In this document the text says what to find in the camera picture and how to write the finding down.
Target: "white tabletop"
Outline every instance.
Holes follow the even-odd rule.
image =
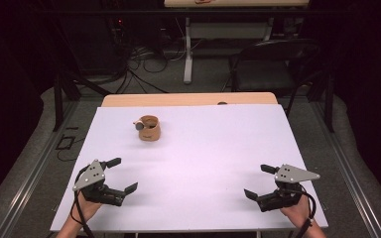
[[[143,142],[132,124],[155,115],[162,135]],[[259,195],[276,188],[261,164],[305,169],[281,105],[98,108],[51,230],[61,229],[80,169],[94,159],[122,158],[106,169],[110,188],[138,189],[121,207],[103,205],[88,222],[93,231],[190,232],[294,228],[279,211],[261,212],[243,189]],[[318,201],[310,181],[302,182]],[[317,202],[319,226],[327,222]]]

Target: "small wooden object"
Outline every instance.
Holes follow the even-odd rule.
[[[146,115],[134,122],[134,124],[139,131],[139,139],[143,141],[157,141],[160,139],[161,128],[157,117]]]

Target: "wooden cup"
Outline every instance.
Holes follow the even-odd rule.
[[[140,118],[144,128],[139,130],[139,139],[143,141],[157,141],[160,139],[161,129],[159,119],[155,116],[146,115]]]

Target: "black cable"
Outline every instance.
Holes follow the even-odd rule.
[[[300,229],[299,233],[296,236],[296,238],[302,238],[303,235],[308,230],[308,228],[310,226],[312,226],[312,221],[314,220],[315,213],[317,212],[317,203],[315,202],[315,199],[310,194],[308,194],[305,191],[291,190],[291,189],[285,189],[285,188],[282,188],[281,191],[287,192],[287,193],[297,193],[297,194],[305,195],[305,196],[308,197],[309,200],[312,201],[312,211],[311,211],[311,207],[309,205],[309,217],[308,217],[308,219],[306,220],[305,224],[302,226],[302,228]]]
[[[288,238],[292,238],[294,231],[290,231]]]
[[[82,175],[82,173],[84,173],[86,170],[88,169],[88,167],[85,167],[83,168],[82,170],[79,171],[78,175],[76,176],[76,179],[75,179],[75,183],[79,180],[79,177]],[[70,209],[70,217],[78,222],[81,226],[82,226],[82,229],[84,230],[84,232],[86,233],[86,235],[89,237],[89,238],[94,238],[94,234],[92,234],[92,231],[89,229],[88,225],[86,224],[85,222],[85,218],[83,216],[83,213],[82,213],[82,210],[81,210],[81,207],[79,205],[79,200],[78,200],[78,197],[79,197],[79,192],[78,191],[74,191],[73,192],[73,205],[72,205],[72,208]],[[72,215],[72,211],[73,211],[73,207],[76,205],[76,209],[78,211],[78,214],[79,214],[79,218],[80,218],[80,221],[78,221],[77,219],[75,219]]]
[[[49,235],[46,238],[51,238],[54,234],[55,234],[55,232],[52,231],[51,233],[49,233]]]
[[[126,89],[128,88],[129,84],[132,81],[132,77],[133,77],[133,75],[131,74],[131,76],[129,77],[128,83],[126,83],[126,86],[123,88],[122,92],[120,92],[119,94],[125,93]]]
[[[134,77],[134,78],[135,78],[135,80],[137,81],[138,85],[141,87],[141,89],[142,89],[145,93],[148,93],[148,92],[145,90],[145,88],[142,86],[141,82],[139,82],[139,80],[138,80],[136,77]]]
[[[114,81],[117,81],[119,80],[119,78],[122,76],[122,72],[120,71],[117,71],[116,73],[114,73],[113,75],[111,75],[109,78],[107,79],[98,79],[98,80],[93,80],[93,79],[89,79],[88,78],[88,81],[94,83],[95,85],[102,85],[102,84],[106,84],[106,83],[109,83],[109,82],[114,82]],[[76,82],[75,84],[77,85],[85,85],[83,84],[82,82]]]
[[[164,48],[167,48],[167,47],[169,47],[169,46],[174,45],[175,42],[177,42],[177,41],[171,41],[168,45],[164,46]],[[167,60],[178,60],[178,59],[182,58],[185,54],[182,54],[182,55],[178,58],[179,52],[181,51],[181,45],[182,45],[182,44],[178,44],[178,49],[176,50],[174,56],[172,56],[171,58],[167,58],[167,57],[166,57],[166,59],[167,59]]]
[[[122,83],[120,83],[119,87],[118,87],[117,90],[114,92],[115,94],[118,94],[119,91],[120,91],[120,88],[122,88],[123,85],[125,84],[127,75],[128,75],[128,71],[126,70],[125,75],[124,75],[124,77],[123,77],[123,81],[122,81]]]
[[[126,68],[126,71],[128,71],[128,69],[133,69],[133,70],[136,70],[139,68],[139,66],[141,65],[141,61],[140,60],[137,60],[137,59],[129,59],[129,61],[132,61],[132,62],[135,62],[137,65],[135,67],[132,67],[129,62],[128,62],[128,66]]]
[[[150,86],[156,88],[157,90],[159,90],[159,91],[161,91],[161,92],[169,93],[168,91],[165,91],[165,90],[161,89],[160,87],[157,87],[156,85],[154,85],[154,84],[152,84],[152,83],[149,83],[149,82],[147,82],[146,80],[142,79],[142,78],[139,77],[134,71],[132,71],[132,70],[128,70],[128,71],[129,71],[130,73],[132,73],[132,75],[134,75],[138,80],[140,80],[140,81],[142,81],[142,82],[144,82],[144,83],[146,83],[146,84],[148,84],[148,85],[150,85]]]
[[[75,143],[80,142],[80,141],[83,141],[83,140],[85,140],[85,138],[82,138],[82,139],[79,139],[79,140],[77,140],[77,141],[74,141],[72,144],[75,144]],[[67,160],[62,159],[61,156],[60,156],[60,153],[61,153],[62,151],[64,151],[64,150],[60,150],[60,151],[58,151],[58,153],[57,153],[57,158],[58,158],[58,160],[60,160],[60,161],[62,161],[62,162],[76,161],[76,159],[67,159]]]
[[[152,72],[152,73],[156,73],[156,72],[162,72],[162,71],[164,71],[164,70],[166,69],[166,67],[167,67],[167,64],[169,63],[169,60],[166,58],[165,55],[162,55],[162,57],[163,57],[163,60],[164,60],[164,65],[163,65],[163,67],[162,67],[161,69],[159,69],[159,70],[155,70],[155,71],[148,70],[148,69],[146,68],[146,65],[145,65],[145,62],[147,61],[146,59],[144,59],[143,69],[146,70],[146,71],[148,71],[148,72]]]

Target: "black curtain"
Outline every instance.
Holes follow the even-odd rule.
[[[335,94],[347,105],[357,149],[381,184],[381,4],[363,18],[365,27],[336,72]]]
[[[21,154],[43,112],[40,95],[56,71],[18,1],[0,1],[0,184]]]

